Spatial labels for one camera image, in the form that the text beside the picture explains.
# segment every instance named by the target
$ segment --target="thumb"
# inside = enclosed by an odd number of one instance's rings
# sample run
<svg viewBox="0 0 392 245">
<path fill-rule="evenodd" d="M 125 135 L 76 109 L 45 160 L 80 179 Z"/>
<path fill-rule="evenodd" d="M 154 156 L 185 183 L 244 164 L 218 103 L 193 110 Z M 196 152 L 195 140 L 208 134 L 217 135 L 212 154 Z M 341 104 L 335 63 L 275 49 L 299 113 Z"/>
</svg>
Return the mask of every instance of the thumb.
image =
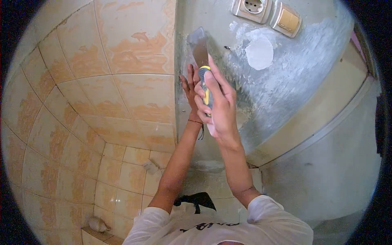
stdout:
<svg viewBox="0 0 392 245">
<path fill-rule="evenodd" d="M 219 101 L 225 98 L 222 94 L 222 91 L 220 90 L 219 83 L 216 81 L 214 75 L 210 71 L 206 71 L 204 73 L 204 81 L 207 88 L 211 91 L 214 100 Z"/>
</svg>

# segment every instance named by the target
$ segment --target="white t-shirt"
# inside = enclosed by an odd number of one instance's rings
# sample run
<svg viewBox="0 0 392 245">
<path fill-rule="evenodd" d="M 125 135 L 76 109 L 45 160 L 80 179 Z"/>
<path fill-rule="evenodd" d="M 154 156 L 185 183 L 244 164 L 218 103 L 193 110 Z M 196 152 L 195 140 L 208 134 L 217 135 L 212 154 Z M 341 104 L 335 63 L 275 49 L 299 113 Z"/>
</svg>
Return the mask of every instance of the white t-shirt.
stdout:
<svg viewBox="0 0 392 245">
<path fill-rule="evenodd" d="M 265 195 L 250 202 L 247 223 L 225 223 L 210 213 L 203 214 L 204 209 L 200 208 L 201 214 L 172 212 L 169 215 L 163 209 L 148 207 L 134 219 L 123 245 L 217 245 L 223 241 L 245 245 L 305 245 L 313 242 L 313 230 L 305 222 Z"/>
</svg>

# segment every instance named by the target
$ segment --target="person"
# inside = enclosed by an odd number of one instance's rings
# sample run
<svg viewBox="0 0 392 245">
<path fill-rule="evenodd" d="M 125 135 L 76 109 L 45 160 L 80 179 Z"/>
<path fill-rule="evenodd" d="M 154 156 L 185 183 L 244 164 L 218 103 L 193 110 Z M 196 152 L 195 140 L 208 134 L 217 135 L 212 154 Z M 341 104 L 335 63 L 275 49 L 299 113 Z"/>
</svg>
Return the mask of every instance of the person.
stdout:
<svg viewBox="0 0 392 245">
<path fill-rule="evenodd" d="M 211 56 L 209 64 L 211 72 L 207 71 L 204 78 L 214 96 L 212 110 L 202 102 L 204 91 L 198 83 L 197 67 L 188 65 L 188 81 L 184 76 L 180 80 L 192 109 L 189 120 L 163 172 L 158 191 L 143 214 L 135 217 L 123 244 L 312 244 L 313 230 L 305 222 L 284 211 L 279 203 L 253 186 L 236 124 L 236 91 Z M 203 123 L 219 146 L 234 197 L 248 210 L 246 223 L 220 220 L 214 215 L 215 207 L 206 193 L 178 198 Z M 187 206 L 175 214 L 172 212 L 175 203 L 179 206 L 174 208 Z"/>
</svg>

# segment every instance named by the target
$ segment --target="tool handle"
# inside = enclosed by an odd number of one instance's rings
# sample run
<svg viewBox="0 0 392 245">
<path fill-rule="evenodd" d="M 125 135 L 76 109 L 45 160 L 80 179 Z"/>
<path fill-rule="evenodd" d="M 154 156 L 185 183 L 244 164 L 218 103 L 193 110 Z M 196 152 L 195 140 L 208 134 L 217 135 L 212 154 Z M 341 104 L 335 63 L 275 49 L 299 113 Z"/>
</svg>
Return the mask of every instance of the tool handle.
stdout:
<svg viewBox="0 0 392 245">
<path fill-rule="evenodd" d="M 203 103 L 208 106 L 209 108 L 211 108 L 212 110 L 212 104 L 214 103 L 214 98 L 212 96 L 211 91 L 207 88 L 207 85 L 205 84 L 204 81 L 204 73 L 206 73 L 207 71 L 211 71 L 211 67 L 209 66 L 202 66 L 199 68 L 198 71 L 198 75 L 200 77 L 200 82 L 201 82 L 201 87 L 204 90 L 205 93 L 205 97 L 203 98 Z"/>
</svg>

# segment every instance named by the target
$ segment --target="shirt sleeve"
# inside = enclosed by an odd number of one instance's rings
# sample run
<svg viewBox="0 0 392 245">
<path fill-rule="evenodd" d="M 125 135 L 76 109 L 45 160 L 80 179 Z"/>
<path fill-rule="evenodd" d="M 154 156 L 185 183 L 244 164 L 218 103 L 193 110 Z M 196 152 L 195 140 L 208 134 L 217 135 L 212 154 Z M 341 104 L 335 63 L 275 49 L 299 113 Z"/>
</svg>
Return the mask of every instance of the shirt sleeve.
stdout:
<svg viewBox="0 0 392 245">
<path fill-rule="evenodd" d="M 308 224 L 286 212 L 282 205 L 269 196 L 254 198 L 248 205 L 249 224 L 268 229 L 273 240 L 280 244 L 312 244 L 313 230 Z"/>
<path fill-rule="evenodd" d="M 141 216 L 135 217 L 133 226 L 123 245 L 144 244 L 151 236 L 169 223 L 170 215 L 163 209 L 148 207 Z"/>
</svg>

